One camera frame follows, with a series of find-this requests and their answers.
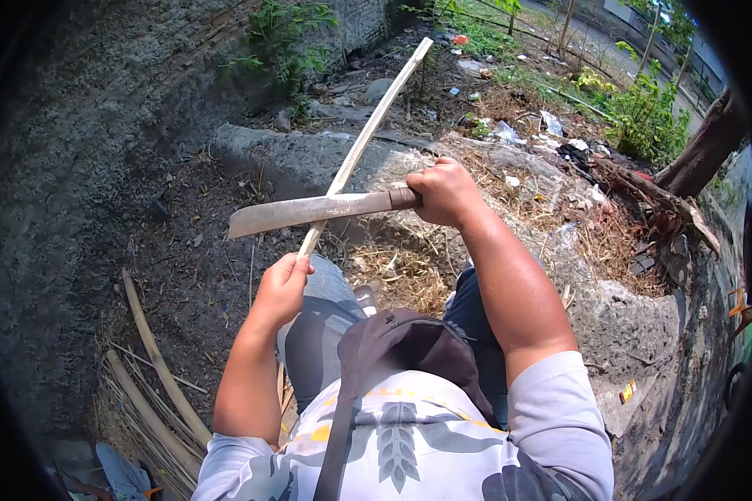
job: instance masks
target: jeans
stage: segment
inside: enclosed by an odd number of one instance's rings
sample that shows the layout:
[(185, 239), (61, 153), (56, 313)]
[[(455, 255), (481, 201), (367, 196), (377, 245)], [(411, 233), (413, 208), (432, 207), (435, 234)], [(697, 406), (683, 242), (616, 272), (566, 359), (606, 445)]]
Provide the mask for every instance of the jeans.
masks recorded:
[[(350, 326), (367, 318), (340, 268), (317, 254), (311, 256), (310, 263), (315, 273), (307, 277), (301, 313), (279, 329), (277, 335), (279, 354), (298, 402), (298, 414), (321, 390), (340, 378), (337, 344)], [(460, 275), (457, 294), (442, 319), (464, 333), (462, 338), (474, 351), (480, 388), (493, 406), (496, 421), (506, 429), (504, 355), (484, 313), (473, 268)]]

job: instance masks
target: person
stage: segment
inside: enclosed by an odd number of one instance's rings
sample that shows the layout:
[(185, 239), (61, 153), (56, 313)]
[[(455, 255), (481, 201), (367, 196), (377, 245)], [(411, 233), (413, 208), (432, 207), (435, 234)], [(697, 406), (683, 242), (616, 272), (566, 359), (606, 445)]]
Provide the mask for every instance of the person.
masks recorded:
[[(457, 228), (471, 255), (443, 320), (471, 346), (495, 419), (443, 377), (382, 366), (363, 382), (330, 497), (611, 499), (610, 440), (542, 267), (455, 160), (438, 159), (406, 183), (422, 195), (418, 215)], [(338, 344), (360, 322), (368, 320), (351, 287), (321, 256), (288, 254), (264, 273), (231, 348), (192, 499), (323, 498), (324, 456), (341, 453), (326, 449), (341, 388)], [(299, 414), (281, 449), (274, 344)]]

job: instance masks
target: tree trunk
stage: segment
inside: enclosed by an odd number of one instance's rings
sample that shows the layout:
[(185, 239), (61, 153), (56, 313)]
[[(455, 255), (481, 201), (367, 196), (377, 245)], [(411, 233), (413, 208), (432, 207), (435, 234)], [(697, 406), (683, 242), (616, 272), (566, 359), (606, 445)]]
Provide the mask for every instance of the tree trunk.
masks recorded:
[(676, 196), (699, 195), (746, 134), (741, 110), (730, 88), (725, 87), (680, 156), (654, 176), (655, 184)]
[(652, 51), (652, 45), (654, 45), (655, 29), (660, 24), (660, 10), (663, 6), (658, 2), (658, 13), (654, 15), (654, 23), (652, 24), (652, 33), (649, 35), (649, 42), (646, 43), (646, 50), (643, 51), (643, 57), (641, 58), (641, 65), (638, 67), (638, 75), (643, 75), (643, 70), (646, 69), (646, 60), (649, 58), (649, 54)]
[(557, 44), (557, 52), (563, 51), (563, 45), (565, 44), (565, 33), (569, 30), (569, 23), (571, 23), (571, 14), (574, 12), (574, 5), (577, 0), (571, 0), (569, 2), (569, 12), (565, 15), (565, 25), (563, 26), (563, 32), (560, 34), (560, 43)]
[(685, 69), (688, 67), (688, 61), (691, 59), (691, 54), (694, 52), (694, 44), (691, 43), (690, 46), (688, 46), (688, 52), (685, 54), (685, 61), (682, 62), (682, 66), (679, 68), (679, 73), (677, 74), (677, 80), (674, 82), (674, 86), (679, 89), (679, 83), (682, 82), (682, 77), (685, 75)]

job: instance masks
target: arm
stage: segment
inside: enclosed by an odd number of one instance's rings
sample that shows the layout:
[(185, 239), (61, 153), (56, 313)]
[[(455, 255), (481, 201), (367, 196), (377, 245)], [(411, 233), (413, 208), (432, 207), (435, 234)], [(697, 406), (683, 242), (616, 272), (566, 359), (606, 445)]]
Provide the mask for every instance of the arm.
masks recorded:
[(240, 327), (215, 401), (212, 428), (234, 437), (263, 438), (278, 449), (281, 408), (276, 388), (276, 332), (301, 311), (307, 257), (287, 254), (268, 268), (248, 318)]
[(507, 384), (549, 355), (577, 350), (560, 296), (535, 258), (482, 200), (471, 175), (456, 160), (410, 174), (423, 196), (424, 220), (460, 230), (479, 280), (482, 303), (507, 366)]

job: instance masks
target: left hand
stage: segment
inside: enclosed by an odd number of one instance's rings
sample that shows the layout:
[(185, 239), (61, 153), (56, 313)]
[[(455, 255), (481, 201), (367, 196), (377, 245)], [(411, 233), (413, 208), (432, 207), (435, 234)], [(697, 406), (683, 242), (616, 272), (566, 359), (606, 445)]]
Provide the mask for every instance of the left hand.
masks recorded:
[(309, 257), (297, 260), (295, 253), (284, 255), (262, 275), (257, 298), (248, 320), (269, 329), (280, 329), (295, 318), (304, 305), (306, 276), (315, 273)]

